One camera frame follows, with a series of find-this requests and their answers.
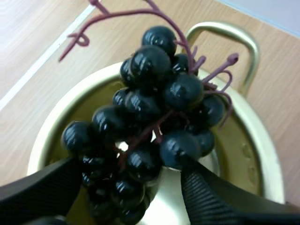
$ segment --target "white stripe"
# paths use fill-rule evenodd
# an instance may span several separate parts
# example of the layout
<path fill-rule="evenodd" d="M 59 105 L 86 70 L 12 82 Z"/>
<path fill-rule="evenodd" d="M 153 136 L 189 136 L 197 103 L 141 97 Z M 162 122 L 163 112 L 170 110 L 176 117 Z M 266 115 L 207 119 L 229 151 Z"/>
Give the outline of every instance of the white stripe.
<path fill-rule="evenodd" d="M 29 70 L 18 80 L 18 82 L 6 93 L 0 100 L 0 111 L 9 103 L 9 101 L 20 91 L 20 89 L 33 77 L 33 75 L 42 67 L 42 65 L 59 48 L 67 36 L 72 33 L 95 9 L 89 5 L 70 26 L 59 36 L 59 38 L 44 52 L 44 54 L 29 68 Z"/>

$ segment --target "pot rim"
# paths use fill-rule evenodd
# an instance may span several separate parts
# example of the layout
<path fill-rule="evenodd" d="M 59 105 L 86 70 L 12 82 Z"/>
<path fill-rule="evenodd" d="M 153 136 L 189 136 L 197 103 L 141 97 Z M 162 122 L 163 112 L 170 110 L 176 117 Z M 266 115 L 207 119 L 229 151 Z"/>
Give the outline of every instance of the pot rim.
<path fill-rule="evenodd" d="M 55 128 L 60 123 L 62 115 L 66 115 L 74 103 L 96 89 L 99 84 L 108 82 L 118 76 L 121 65 L 122 62 L 113 64 L 86 77 L 55 105 L 37 135 L 30 154 L 27 175 L 31 175 L 45 166 L 47 156 L 45 151 L 51 141 L 50 137 L 55 133 Z M 218 87 L 224 86 L 224 82 L 218 78 L 214 78 L 212 81 Z M 226 93 L 231 96 L 235 112 L 243 122 L 257 149 L 261 162 L 264 197 L 274 202 L 285 203 L 280 162 L 266 127 L 246 99 L 237 91 L 229 87 Z"/>

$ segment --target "metal pot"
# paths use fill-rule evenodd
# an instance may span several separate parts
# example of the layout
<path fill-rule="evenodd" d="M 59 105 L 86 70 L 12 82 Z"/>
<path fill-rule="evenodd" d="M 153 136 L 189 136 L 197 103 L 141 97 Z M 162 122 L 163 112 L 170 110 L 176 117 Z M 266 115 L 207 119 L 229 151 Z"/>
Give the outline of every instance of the metal pot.
<path fill-rule="evenodd" d="M 200 162 L 244 190 L 284 203 L 282 173 L 274 145 L 263 123 L 244 98 L 258 66 L 257 44 L 241 28 L 224 22 L 197 24 L 187 35 L 190 44 L 204 30 L 243 43 L 249 49 L 251 60 L 238 92 L 232 88 L 226 91 L 232 97 L 234 112 L 221 130 L 213 130 L 217 142 L 215 149 Z M 28 175 L 67 157 L 67 152 L 60 146 L 63 129 L 73 120 L 90 120 L 97 108 L 112 103 L 115 91 L 123 87 L 119 80 L 120 66 L 121 63 L 117 63 L 93 73 L 58 102 L 39 131 L 30 156 Z M 200 70 L 199 77 L 207 74 Z M 218 78 L 213 82 L 219 87 L 224 86 Z M 84 204 L 84 195 L 81 191 L 68 215 L 75 224 L 93 224 Z M 181 195 L 180 172 L 163 169 L 156 197 L 140 224 L 189 224 Z"/>

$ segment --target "artificial grapes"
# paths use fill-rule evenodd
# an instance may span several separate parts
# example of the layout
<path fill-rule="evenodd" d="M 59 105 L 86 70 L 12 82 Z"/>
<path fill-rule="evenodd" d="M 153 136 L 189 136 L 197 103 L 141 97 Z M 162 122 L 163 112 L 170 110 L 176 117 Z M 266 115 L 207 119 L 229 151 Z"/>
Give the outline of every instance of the artificial grapes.
<path fill-rule="evenodd" d="M 214 149 L 210 128 L 223 118 L 224 101 L 205 94 L 198 72 L 188 73 L 188 56 L 175 55 L 175 40 L 167 27 L 147 30 L 142 47 L 120 67 L 126 87 L 91 121 L 73 121 L 62 134 L 63 146 L 80 162 L 97 224 L 117 218 L 137 224 L 155 197 L 151 184 L 163 166 L 181 170 L 188 166 L 184 159 L 198 161 Z M 117 147 L 122 142 L 126 152 Z"/>

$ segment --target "wooden table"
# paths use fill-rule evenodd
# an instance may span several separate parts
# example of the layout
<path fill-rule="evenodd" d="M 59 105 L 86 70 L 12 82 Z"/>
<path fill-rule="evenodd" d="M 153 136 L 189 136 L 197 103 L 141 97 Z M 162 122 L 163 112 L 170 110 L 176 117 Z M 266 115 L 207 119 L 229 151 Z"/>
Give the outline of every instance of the wooden table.
<path fill-rule="evenodd" d="M 112 11 L 147 7 L 141 0 L 103 0 Z M 248 100 L 269 130 L 283 169 L 286 199 L 300 205 L 300 40 L 263 22 L 215 1 L 156 0 L 186 32 L 193 25 L 208 20 L 223 20 L 242 26 L 257 39 L 262 58 Z M 86 0 L 15 0 L 7 7 L 4 34 L 4 67 L 1 71 L 0 98 L 58 38 L 68 25 L 88 6 Z M 90 16 L 97 15 L 94 10 Z M 26 175 L 30 151 L 49 112 L 59 99 L 89 74 L 120 62 L 140 45 L 144 31 L 165 24 L 151 15 L 115 18 L 92 26 L 86 34 L 90 47 L 76 47 L 58 64 L 69 40 L 42 63 L 13 98 L 0 111 L 0 184 Z M 211 71 L 232 52 L 240 61 L 231 68 L 234 86 L 244 75 L 248 59 L 245 47 L 231 41 L 203 34 L 196 44 L 199 54 L 208 59 L 203 68 Z"/>

